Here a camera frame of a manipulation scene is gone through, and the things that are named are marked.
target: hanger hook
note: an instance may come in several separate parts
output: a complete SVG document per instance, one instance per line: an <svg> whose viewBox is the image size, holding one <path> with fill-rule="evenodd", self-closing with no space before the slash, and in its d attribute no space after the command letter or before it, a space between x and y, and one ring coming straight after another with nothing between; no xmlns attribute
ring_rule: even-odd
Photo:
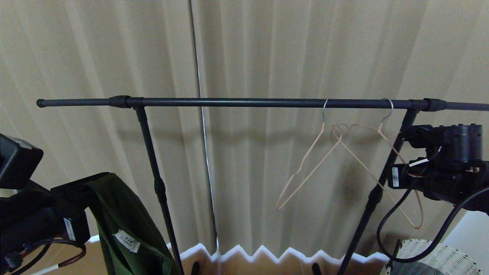
<svg viewBox="0 0 489 275"><path fill-rule="evenodd" d="M324 118L324 110L326 109L326 103L328 103L328 99L326 99L326 101L324 102L324 105L323 105L323 123L326 121L325 118Z"/></svg>
<svg viewBox="0 0 489 275"><path fill-rule="evenodd" d="M392 100L390 100L389 98L383 98L383 99L389 100L389 102L391 103L391 112L389 113L388 116L386 116L382 119L382 121L380 122L381 124L383 124L384 120L388 119L392 115L392 111L394 111L394 104L392 103Z"/></svg>

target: black clothing rack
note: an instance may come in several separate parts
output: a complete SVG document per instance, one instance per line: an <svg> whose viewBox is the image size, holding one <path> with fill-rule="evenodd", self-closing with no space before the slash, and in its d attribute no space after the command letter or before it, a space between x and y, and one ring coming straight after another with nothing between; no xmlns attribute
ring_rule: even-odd
<svg viewBox="0 0 489 275"><path fill-rule="evenodd" d="M146 106L178 106L178 107L281 107L281 108L354 108L354 109L405 109L407 110L401 125L401 131L413 125L418 112L437 112L441 110L467 110L467 111L486 111L489 112L489 104L484 103L464 103L447 102L440 99L425 98L422 100L386 100L386 99L283 99L283 98L144 98L130 97L128 95L118 95L110 98L94 99L38 99L39 107L58 107L58 106L112 106L118 108L133 108L141 125L144 143L148 151L151 170L155 180L155 193L161 205L166 229L170 237L173 255L180 274L183 274L180 254L178 253L177 240L173 230L170 211L168 209L165 183L161 179L158 165L156 162L155 149L151 140L151 133L148 126L148 119L144 107ZM400 151L403 140L398 135L394 142L394 148ZM388 165L394 164L397 154L391 151L385 166L380 175L379 182L385 185L387 180ZM348 263L352 258L355 248L365 231L367 223L375 210L375 207L382 199L382 188L376 185L369 194L367 205L360 219L360 222L353 235L352 241L346 251L338 275L343 275ZM199 264L196 262L192 268L192 274L199 272ZM317 265L313 266L315 275L320 274Z"/></svg>

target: beige curtain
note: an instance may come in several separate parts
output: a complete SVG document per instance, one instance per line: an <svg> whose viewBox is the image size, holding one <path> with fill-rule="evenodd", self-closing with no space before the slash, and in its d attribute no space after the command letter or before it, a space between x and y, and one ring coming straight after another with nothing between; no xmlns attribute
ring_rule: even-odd
<svg viewBox="0 0 489 275"><path fill-rule="evenodd" d="M45 108L38 98L197 97L185 1L2 1L1 132L44 150L33 179L51 188L118 174L164 232L135 112ZM181 251L215 250L198 108L147 108ZM96 225L91 219L91 232Z"/></svg>
<svg viewBox="0 0 489 275"><path fill-rule="evenodd" d="M192 1L202 95L489 102L488 3ZM377 126L387 114L326 110L326 125ZM395 111L385 124L391 140L403 115ZM276 255L293 247L307 256L323 249L341 257L375 186L345 150L335 150L284 208L275 208L319 133L321 110L205 108L205 117L221 251L240 244L252 254L265 245ZM488 117L443 111L420 114L416 124L484 123ZM389 152L381 138L365 131L352 131L346 138L379 175ZM334 142L326 130L291 190ZM423 151L407 146L402 154L410 160ZM402 192L393 193L399 198ZM386 241L433 238L452 207L425 199L423 205L421 230L396 213L384 227ZM358 252L375 249L375 230L392 206L384 196ZM414 195L403 208L419 222Z"/></svg>
<svg viewBox="0 0 489 275"><path fill-rule="evenodd" d="M165 237L134 112L39 109L36 99L128 94L489 103L487 0L4 1L0 9L0 130L44 150L34 180L53 187L115 172ZM205 125L200 108L147 110L181 251L203 243L212 254L215 222L221 253L241 245L253 254L264 245L277 256L288 247L306 256L344 254L375 186L345 150L335 150L283 209L275 208L320 130L321 110L204 108ZM326 110L325 134L291 190L333 144L328 127L377 126L388 113ZM385 123L391 140L403 114L395 111ZM484 124L488 118L443 111L422 113L416 124ZM378 136L355 130L345 140L380 174L389 147ZM410 160L423 151L407 146L402 154ZM358 252L376 249L375 230L392 205L384 196ZM396 213L385 226L386 241L433 238L452 207L425 199L423 205L421 230ZM414 196L404 209L419 221Z"/></svg>

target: dark green garment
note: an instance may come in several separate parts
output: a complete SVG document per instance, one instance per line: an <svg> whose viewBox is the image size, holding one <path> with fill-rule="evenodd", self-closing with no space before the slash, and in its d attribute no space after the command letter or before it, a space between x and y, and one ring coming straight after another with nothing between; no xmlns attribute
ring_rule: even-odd
<svg viewBox="0 0 489 275"><path fill-rule="evenodd" d="M97 220L109 275L178 274L175 261L146 208L120 178L110 173L87 186L99 199L89 207ZM127 239L133 244L140 243L137 252L130 251L116 238L120 230L127 233Z"/></svg>

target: copper wire hanger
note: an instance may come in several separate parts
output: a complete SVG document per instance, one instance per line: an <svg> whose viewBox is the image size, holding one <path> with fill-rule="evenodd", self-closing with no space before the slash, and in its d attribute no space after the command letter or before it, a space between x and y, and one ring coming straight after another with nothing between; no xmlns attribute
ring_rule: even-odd
<svg viewBox="0 0 489 275"><path fill-rule="evenodd" d="M387 98L384 98L385 100L388 100L390 103L391 103L391 112L388 116L384 117L382 119L382 121L380 122L380 125L379 125L379 128L378 129L374 129L374 128L371 128L371 127L368 127L368 126L364 126L364 125L359 125L359 124L351 124L351 125L347 125L345 123L339 123L339 124L335 124L332 126L332 133L333 135L336 137L336 139L338 140L334 146L329 150L329 152L323 157L323 159L316 165L316 167L307 175L307 177L299 184L299 186L292 192L292 194L279 206L279 202L283 196L283 194L285 193L285 190L287 189L288 185L290 184L290 182L292 181L292 179L294 178L294 176L296 174L298 174L301 169L302 169L302 166L304 164L304 161L305 159L307 158L307 156L309 155L309 153L311 152L311 150L313 149L313 147L316 145L317 141L319 140L319 138L321 137L321 135L323 134L324 132L324 125L325 125L325 117L324 117L324 110L326 108L326 104L328 103L328 100L326 100L326 102L324 103L324 106L323 106L323 124L321 126L321 132L318 134L318 136L316 137L316 139L314 140L314 142L312 143L311 147L309 148L309 150L307 151L307 153L304 155L304 157L302 158L302 161L301 161L301 165L299 166L299 169L297 170L297 172L295 172L290 178L289 180L287 181L284 189L282 190L282 193L280 194L278 200L277 200L277 209L281 209L291 198L292 196L295 195L295 193L304 185L304 183L306 183L306 181L309 179L309 177L316 171L316 169L321 165L321 163L329 156L329 154L333 151L334 148L336 148L336 146L338 144L341 143L341 145L343 145L343 147L363 166L363 168L365 168L365 170L367 170L367 172L370 174L370 176L377 182L377 184L385 191L385 193L389 196L389 198L394 202L394 203L397 203L396 200L392 197L392 195L390 194L390 192L388 192L384 186L382 184L380 184L380 182L378 181L378 178L375 177L375 175L373 175L373 173L370 171L370 169L368 169L368 167L348 148L348 146L343 143L342 141L342 138L343 138L343 132L341 131L341 126L345 126L345 128L347 130L350 130L352 129L353 127L359 127L359 128L363 128L363 129L367 129L367 130L371 130L371 131L375 131L376 133L378 133L382 139L384 139L387 144L389 144L389 146L391 146L392 150L398 155L399 159L402 161L402 163L405 163L406 164L406 161L404 160L404 158L399 154L399 152L394 148L394 146L389 142L389 140L387 139L387 137L382 133L381 129L382 129L382 126L383 126L383 123L384 121L389 118L394 110L394 104L392 103L392 100L390 99L387 99ZM399 207L399 210L402 212L402 214L404 215L404 217L408 220L408 222L412 225L412 227L416 228L416 229L419 229L423 226L423 222L424 222L424 212L423 212L423 207L422 207L422 204L421 204L421 199L420 199L420 196L419 196L419 193L417 190L415 190L415 193L416 193L416 198L418 200L418 204L420 206L420 211L421 211L421 222L420 222L420 225L419 226L416 226L412 220L407 216L407 214L404 212L404 210L402 208Z"/></svg>

